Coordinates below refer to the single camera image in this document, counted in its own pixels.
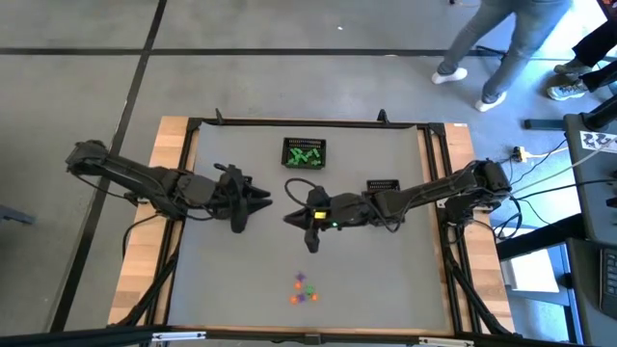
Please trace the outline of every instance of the wooden plank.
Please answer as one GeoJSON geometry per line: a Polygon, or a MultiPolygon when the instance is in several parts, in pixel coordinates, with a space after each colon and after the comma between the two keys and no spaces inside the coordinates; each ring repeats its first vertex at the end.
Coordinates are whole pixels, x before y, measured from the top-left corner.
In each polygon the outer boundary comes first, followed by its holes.
{"type": "MultiPolygon", "coordinates": [[[[177,167],[177,163],[184,142],[184,134],[186,130],[188,118],[186,117],[164,117],[161,120],[159,133],[156,137],[154,150],[150,158],[151,166],[164,166],[169,168],[177,167]]],[[[462,169],[467,163],[474,159],[473,148],[469,130],[464,124],[447,124],[446,127],[448,150],[450,153],[450,161],[454,171],[462,169]]],[[[194,145],[198,136],[194,136],[192,144],[194,145]]],[[[422,155],[422,169],[425,181],[430,179],[428,165],[426,160],[426,147],[423,134],[418,133],[418,143],[420,153],[422,155]]],[[[444,175],[443,163],[440,157],[439,142],[433,139],[434,148],[436,151],[438,173],[444,175]]],[[[189,162],[187,168],[193,168],[195,164],[196,146],[191,145],[189,162]]],[[[445,275],[443,271],[441,247],[439,243],[439,231],[437,230],[437,222],[435,218],[434,207],[429,208],[432,220],[432,228],[434,234],[434,247],[436,259],[438,260],[440,279],[442,282],[443,295],[443,310],[446,316],[449,315],[449,301],[447,299],[447,287],[445,285],[445,275]]],[[[152,212],[147,210],[147,206],[141,206],[138,209],[136,220],[142,219],[152,212]]],[[[487,215],[476,215],[476,219],[488,223],[487,215]]],[[[153,279],[154,267],[158,257],[158,251],[161,246],[162,231],[164,220],[156,218],[144,226],[136,227],[131,235],[127,257],[122,264],[121,278],[119,280],[118,289],[112,310],[110,312],[109,322],[116,322],[122,319],[130,308],[137,303],[143,292],[148,288],[153,279]]],[[[173,247],[181,234],[181,228],[174,226],[173,247]]],[[[499,319],[501,324],[511,331],[514,330],[514,323],[510,308],[505,295],[505,288],[501,277],[499,261],[496,256],[496,247],[491,233],[484,227],[473,225],[466,230],[466,241],[469,253],[469,263],[474,279],[474,285],[478,290],[479,295],[485,300],[486,305],[492,313],[499,319]]],[[[164,313],[167,307],[167,299],[169,297],[169,284],[166,283],[162,289],[162,295],[159,297],[157,310],[155,312],[155,322],[162,323],[164,313]]],[[[469,311],[465,295],[459,290],[459,302],[461,313],[463,315],[464,329],[470,331],[469,311]]],[[[427,331],[417,329],[316,329],[316,328],[291,328],[291,327],[222,327],[212,326],[205,327],[213,330],[234,330],[244,332],[321,332],[321,333],[338,333],[338,334],[434,334],[434,335],[452,335],[451,321],[447,320],[447,330],[445,331],[427,331]]]]}
{"type": "MultiPolygon", "coordinates": [[[[445,135],[452,170],[461,170],[468,162],[475,159],[469,129],[466,124],[447,123],[445,135]]],[[[486,224],[490,223],[486,213],[476,212],[474,219],[486,224]]],[[[499,323],[513,332],[514,321],[505,292],[493,234],[487,228],[474,223],[466,227],[465,240],[473,286],[489,310],[497,317],[499,323]]],[[[488,333],[486,327],[483,327],[483,333],[488,333]]]]}
{"type": "MultiPolygon", "coordinates": [[[[150,156],[150,166],[177,168],[187,121],[186,117],[161,119],[150,156]]],[[[135,214],[135,222],[153,214],[152,206],[140,205],[135,214]]],[[[165,219],[157,217],[136,226],[131,231],[108,323],[117,323],[124,318],[154,280],[164,228],[165,219]]]]}

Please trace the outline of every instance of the white sneaker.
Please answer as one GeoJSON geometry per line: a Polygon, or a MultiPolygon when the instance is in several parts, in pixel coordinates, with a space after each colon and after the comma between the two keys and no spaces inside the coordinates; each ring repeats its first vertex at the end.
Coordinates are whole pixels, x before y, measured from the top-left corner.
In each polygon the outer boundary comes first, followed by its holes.
{"type": "Polygon", "coordinates": [[[450,75],[440,75],[437,72],[435,72],[433,73],[433,77],[431,77],[431,80],[435,84],[441,84],[444,82],[460,81],[464,79],[465,77],[467,77],[467,70],[462,67],[459,67],[456,69],[456,71],[454,71],[454,73],[450,75]]]}
{"type": "Polygon", "coordinates": [[[479,99],[478,102],[475,103],[475,109],[480,111],[480,112],[487,112],[490,109],[498,106],[500,103],[503,102],[503,100],[505,100],[505,96],[507,95],[506,92],[503,92],[499,98],[494,102],[494,103],[484,103],[484,101],[482,101],[482,99],[479,99]]]}

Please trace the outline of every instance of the sneaker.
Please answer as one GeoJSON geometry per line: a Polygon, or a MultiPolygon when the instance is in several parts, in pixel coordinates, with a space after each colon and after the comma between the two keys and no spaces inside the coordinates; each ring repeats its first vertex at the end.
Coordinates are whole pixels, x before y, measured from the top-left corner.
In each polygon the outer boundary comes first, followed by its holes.
{"type": "Polygon", "coordinates": [[[571,97],[582,97],[587,91],[589,91],[587,86],[578,79],[572,84],[550,87],[547,89],[547,94],[553,100],[563,101],[571,97]]]}
{"type": "Polygon", "coordinates": [[[503,92],[495,102],[493,103],[486,103],[484,101],[482,101],[482,99],[479,99],[478,102],[475,103],[475,109],[480,111],[480,112],[487,112],[490,109],[498,106],[500,103],[503,102],[503,100],[505,100],[505,96],[507,95],[507,92],[503,92]]]}
{"type": "Polygon", "coordinates": [[[585,74],[591,72],[593,68],[581,63],[577,58],[572,59],[570,62],[562,65],[555,66],[553,71],[558,74],[585,74]]]}
{"type": "Polygon", "coordinates": [[[462,67],[459,67],[456,69],[456,71],[454,71],[454,73],[449,74],[449,75],[440,75],[437,72],[435,72],[433,73],[433,77],[431,78],[431,80],[435,84],[441,84],[444,82],[460,81],[464,79],[465,77],[467,77],[467,70],[462,67]]]}

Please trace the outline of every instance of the small colorful object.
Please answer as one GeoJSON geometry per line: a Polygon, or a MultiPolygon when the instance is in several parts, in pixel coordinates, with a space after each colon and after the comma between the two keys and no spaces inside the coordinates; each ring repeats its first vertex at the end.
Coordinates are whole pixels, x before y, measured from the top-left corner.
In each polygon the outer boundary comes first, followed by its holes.
{"type": "Polygon", "coordinates": [[[312,285],[307,285],[305,286],[305,293],[307,293],[307,295],[311,296],[315,293],[315,288],[312,285]]]}
{"type": "Polygon", "coordinates": [[[307,277],[301,272],[298,272],[298,274],[296,275],[296,282],[293,284],[293,287],[299,293],[289,298],[289,302],[291,303],[291,305],[297,305],[309,300],[314,302],[319,300],[319,297],[315,292],[315,287],[305,283],[306,278],[307,277]]]}
{"type": "Polygon", "coordinates": [[[298,275],[296,275],[296,280],[298,281],[303,281],[305,280],[306,276],[303,273],[298,273],[298,275]]]}

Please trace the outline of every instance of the black tray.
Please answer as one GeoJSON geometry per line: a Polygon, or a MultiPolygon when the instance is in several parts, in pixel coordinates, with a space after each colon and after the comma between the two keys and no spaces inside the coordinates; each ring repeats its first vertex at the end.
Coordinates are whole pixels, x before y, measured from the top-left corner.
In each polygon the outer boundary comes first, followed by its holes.
{"type": "Polygon", "coordinates": [[[284,138],[281,164],[290,169],[325,168],[326,140],[284,138]]]}

